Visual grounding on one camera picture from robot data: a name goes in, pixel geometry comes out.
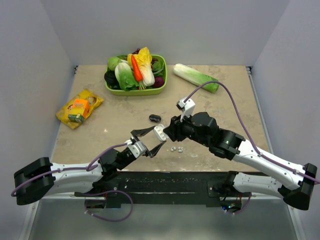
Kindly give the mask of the white earbud charging case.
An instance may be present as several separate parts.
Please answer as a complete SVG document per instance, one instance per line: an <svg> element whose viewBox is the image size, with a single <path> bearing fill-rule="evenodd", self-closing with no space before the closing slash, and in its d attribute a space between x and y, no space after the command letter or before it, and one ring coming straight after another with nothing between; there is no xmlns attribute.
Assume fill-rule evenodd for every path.
<svg viewBox="0 0 320 240"><path fill-rule="evenodd" d="M153 128L153 132L159 141L164 142L167 140L167 135L164 133L165 126L163 124L156 125Z"/></svg>

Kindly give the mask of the black earbud case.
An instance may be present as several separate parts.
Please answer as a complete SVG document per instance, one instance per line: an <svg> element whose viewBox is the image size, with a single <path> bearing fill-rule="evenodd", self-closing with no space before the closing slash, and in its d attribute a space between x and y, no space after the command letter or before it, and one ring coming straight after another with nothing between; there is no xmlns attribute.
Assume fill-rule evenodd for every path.
<svg viewBox="0 0 320 240"><path fill-rule="evenodd" d="M153 123L160 123L162 121L161 116L156 114L150 114L148 118Z"/></svg>

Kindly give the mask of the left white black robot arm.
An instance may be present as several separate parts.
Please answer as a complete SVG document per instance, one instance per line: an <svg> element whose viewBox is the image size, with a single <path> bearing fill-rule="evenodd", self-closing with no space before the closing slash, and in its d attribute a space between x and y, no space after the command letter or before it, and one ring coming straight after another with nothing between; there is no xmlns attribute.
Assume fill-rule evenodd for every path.
<svg viewBox="0 0 320 240"><path fill-rule="evenodd" d="M131 138L125 143L107 148L90 163L62 164L51 162L48 157L38 158L14 173L15 188L11 196L23 206L55 194L88 195L139 157L155 157L168 138L164 128L159 124L132 130Z"/></svg>

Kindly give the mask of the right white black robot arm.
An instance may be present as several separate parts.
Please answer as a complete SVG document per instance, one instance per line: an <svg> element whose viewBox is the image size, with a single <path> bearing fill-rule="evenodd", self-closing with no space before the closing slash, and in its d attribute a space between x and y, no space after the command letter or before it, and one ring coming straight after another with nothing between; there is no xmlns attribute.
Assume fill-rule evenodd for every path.
<svg viewBox="0 0 320 240"><path fill-rule="evenodd" d="M293 208L309 209L315 185L311 179L317 173L317 167L313 164L294 164L269 152L263 157L261 150L254 150L243 136L219 128L207 112L184 119L174 116L163 131L173 142L188 138L207 147L218 158L242 163L261 172L260 175L251 175L229 171L226 180L215 187L220 194L261 193L283 199Z"/></svg>

